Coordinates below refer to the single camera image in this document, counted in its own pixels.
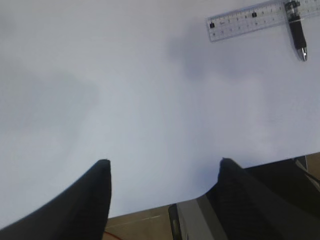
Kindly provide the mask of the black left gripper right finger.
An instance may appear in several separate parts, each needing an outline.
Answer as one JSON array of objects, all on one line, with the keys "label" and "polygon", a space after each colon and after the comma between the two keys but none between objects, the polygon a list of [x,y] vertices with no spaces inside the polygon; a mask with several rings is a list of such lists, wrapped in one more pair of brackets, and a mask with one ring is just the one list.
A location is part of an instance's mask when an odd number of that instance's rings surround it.
[{"label": "black left gripper right finger", "polygon": [[229,240],[318,240],[320,181],[293,160],[220,161],[207,199]]}]

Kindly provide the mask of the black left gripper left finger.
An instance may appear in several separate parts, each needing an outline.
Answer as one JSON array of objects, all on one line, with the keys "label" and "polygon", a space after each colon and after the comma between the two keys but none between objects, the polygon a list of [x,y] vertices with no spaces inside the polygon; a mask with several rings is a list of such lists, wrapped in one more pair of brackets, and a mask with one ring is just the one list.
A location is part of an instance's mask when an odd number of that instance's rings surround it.
[{"label": "black left gripper left finger", "polygon": [[112,197],[111,162],[97,161],[65,191],[0,231],[2,240],[101,240]]}]

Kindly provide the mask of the grey black robot base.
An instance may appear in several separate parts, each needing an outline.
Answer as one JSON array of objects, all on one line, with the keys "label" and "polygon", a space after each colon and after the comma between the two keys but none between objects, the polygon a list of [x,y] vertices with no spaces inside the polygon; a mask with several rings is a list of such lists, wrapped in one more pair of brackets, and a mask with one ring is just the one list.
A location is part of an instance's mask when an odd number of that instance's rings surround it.
[{"label": "grey black robot base", "polygon": [[[311,174],[305,156],[286,160],[293,160]],[[198,198],[172,204],[168,208],[171,232],[175,240],[229,240],[209,203],[207,193],[208,191]]]}]

